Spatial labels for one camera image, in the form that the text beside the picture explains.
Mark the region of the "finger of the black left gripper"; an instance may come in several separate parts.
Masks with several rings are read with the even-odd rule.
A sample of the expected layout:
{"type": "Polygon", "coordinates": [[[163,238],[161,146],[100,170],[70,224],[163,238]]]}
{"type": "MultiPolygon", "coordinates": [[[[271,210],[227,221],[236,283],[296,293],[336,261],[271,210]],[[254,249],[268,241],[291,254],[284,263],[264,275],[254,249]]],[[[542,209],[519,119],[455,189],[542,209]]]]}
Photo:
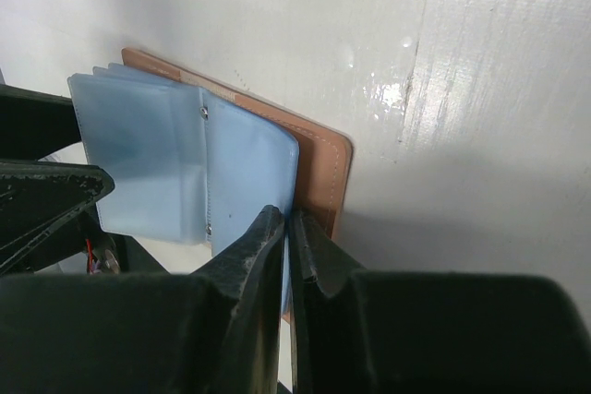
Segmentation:
{"type": "Polygon", "coordinates": [[[1,272],[7,274],[115,189],[95,165],[1,161],[1,272]]]}
{"type": "Polygon", "coordinates": [[[37,161],[81,141],[69,98],[1,87],[1,157],[37,161]]]}

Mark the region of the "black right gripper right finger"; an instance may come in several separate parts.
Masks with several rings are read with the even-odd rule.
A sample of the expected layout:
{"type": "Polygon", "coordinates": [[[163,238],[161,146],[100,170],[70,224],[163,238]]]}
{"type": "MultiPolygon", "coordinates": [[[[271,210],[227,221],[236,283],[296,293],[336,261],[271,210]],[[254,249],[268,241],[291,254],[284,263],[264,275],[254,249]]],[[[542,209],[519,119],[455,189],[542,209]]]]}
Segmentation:
{"type": "Polygon", "coordinates": [[[289,253],[296,393],[460,391],[450,277],[365,269],[303,210],[289,253]]]}

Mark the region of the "tan leather card holder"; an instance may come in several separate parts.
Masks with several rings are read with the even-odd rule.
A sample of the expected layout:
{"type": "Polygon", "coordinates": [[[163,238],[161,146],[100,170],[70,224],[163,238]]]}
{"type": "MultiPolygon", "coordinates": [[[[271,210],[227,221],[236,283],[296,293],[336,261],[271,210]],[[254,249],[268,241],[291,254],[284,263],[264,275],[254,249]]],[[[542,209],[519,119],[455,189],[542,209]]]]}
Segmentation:
{"type": "Polygon", "coordinates": [[[87,161],[115,184],[97,204],[106,232],[219,254],[272,205],[336,234],[346,136],[133,48],[67,83],[87,161]]]}

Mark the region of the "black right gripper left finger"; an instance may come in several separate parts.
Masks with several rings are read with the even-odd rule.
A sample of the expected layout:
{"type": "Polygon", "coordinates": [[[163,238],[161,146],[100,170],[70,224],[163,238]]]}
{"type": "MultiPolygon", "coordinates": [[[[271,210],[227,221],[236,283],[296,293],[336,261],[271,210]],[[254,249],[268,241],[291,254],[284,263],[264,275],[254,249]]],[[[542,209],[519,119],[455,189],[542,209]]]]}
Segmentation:
{"type": "Polygon", "coordinates": [[[148,272],[140,393],[274,393],[278,388],[284,216],[265,206],[189,274],[148,272]]]}

